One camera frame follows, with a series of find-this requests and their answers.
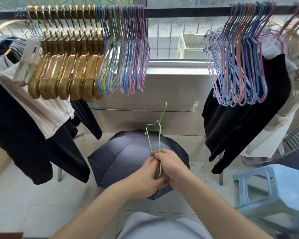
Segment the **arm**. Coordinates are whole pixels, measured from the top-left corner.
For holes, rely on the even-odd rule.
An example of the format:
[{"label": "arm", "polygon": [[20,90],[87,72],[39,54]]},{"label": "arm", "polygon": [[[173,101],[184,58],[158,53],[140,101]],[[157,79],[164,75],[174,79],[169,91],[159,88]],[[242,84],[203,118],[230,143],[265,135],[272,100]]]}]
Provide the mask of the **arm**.
[{"label": "arm", "polygon": [[273,239],[197,178],[172,151],[154,151],[171,186],[182,193],[214,239]]},{"label": "arm", "polygon": [[167,185],[166,178],[155,180],[158,165],[158,160],[148,158],[139,170],[104,190],[51,239],[100,238],[107,224],[126,201],[147,198]]}]

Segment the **dark purple umbrella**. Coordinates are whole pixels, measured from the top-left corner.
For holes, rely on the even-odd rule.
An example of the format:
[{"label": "dark purple umbrella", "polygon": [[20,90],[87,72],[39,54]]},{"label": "dark purple umbrella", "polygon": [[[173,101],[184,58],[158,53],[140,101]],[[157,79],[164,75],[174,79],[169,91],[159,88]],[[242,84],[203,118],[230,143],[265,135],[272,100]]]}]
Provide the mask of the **dark purple umbrella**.
[{"label": "dark purple umbrella", "polygon": [[[149,131],[153,150],[159,149],[158,132]],[[161,148],[174,151],[189,168],[188,154],[171,138],[161,135]],[[106,144],[94,151],[88,161],[98,187],[107,188],[142,167],[151,156],[145,130],[123,131],[115,134]],[[173,190],[170,185],[156,191],[149,199],[155,200]]]}]

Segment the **open umbrella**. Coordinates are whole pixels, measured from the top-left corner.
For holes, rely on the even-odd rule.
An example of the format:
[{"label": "open umbrella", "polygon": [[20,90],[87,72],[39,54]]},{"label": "open umbrella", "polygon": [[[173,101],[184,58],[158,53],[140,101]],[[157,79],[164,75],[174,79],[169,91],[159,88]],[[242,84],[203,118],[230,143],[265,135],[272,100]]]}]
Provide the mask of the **open umbrella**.
[{"label": "open umbrella", "polygon": [[[88,161],[98,187],[107,188],[142,167],[151,156],[150,145],[145,130],[123,131],[115,134],[106,144],[94,151]],[[158,132],[149,131],[153,150],[159,148]],[[189,168],[188,154],[171,138],[160,137],[161,148],[174,151]],[[173,190],[170,185],[159,189],[149,199],[155,200]]]}]

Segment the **person's left hand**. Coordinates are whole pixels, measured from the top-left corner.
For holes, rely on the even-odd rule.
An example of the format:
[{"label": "person's left hand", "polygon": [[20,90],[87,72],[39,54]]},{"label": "person's left hand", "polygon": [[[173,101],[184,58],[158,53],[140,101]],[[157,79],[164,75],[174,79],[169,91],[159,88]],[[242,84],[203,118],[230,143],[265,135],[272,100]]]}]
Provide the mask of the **person's left hand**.
[{"label": "person's left hand", "polygon": [[154,194],[158,189],[168,185],[168,177],[155,179],[159,161],[148,158],[143,166],[122,180],[128,199],[144,199]]}]

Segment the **person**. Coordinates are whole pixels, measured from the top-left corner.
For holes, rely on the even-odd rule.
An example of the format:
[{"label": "person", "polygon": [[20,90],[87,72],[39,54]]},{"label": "person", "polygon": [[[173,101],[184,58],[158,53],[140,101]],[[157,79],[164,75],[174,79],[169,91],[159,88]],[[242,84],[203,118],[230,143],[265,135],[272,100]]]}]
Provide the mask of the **person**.
[{"label": "person", "polygon": [[[159,162],[165,176],[155,179]],[[214,239],[273,239],[197,178],[172,151],[152,152],[144,165],[104,190],[86,209],[51,239],[100,238],[103,230],[128,200],[147,198],[168,183],[179,191]],[[203,227],[188,219],[176,221],[135,213],[117,239],[210,239]]]}]

